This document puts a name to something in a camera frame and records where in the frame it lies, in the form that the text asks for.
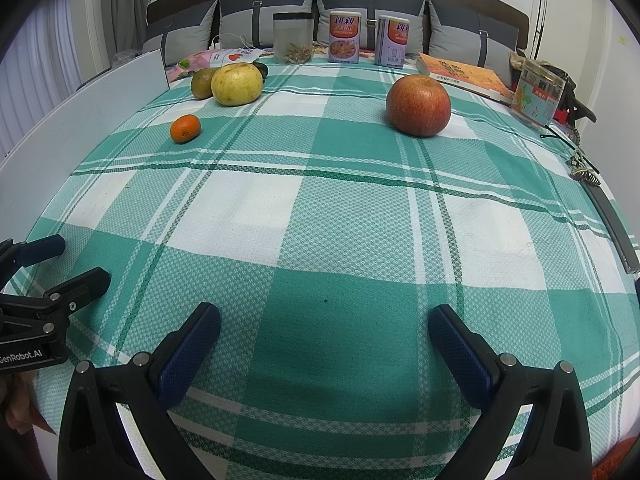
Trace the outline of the person left hand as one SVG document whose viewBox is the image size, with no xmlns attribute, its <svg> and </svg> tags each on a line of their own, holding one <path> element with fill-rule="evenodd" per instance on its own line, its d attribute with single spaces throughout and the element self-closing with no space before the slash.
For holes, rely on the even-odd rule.
<svg viewBox="0 0 640 480">
<path fill-rule="evenodd" d="M 32 405 L 32 386 L 36 373 L 29 372 L 3 375 L 0 378 L 1 402 L 6 402 L 4 419 L 9 428 L 19 434 L 26 434 L 32 429 L 32 415 L 30 406 Z"/>
</svg>

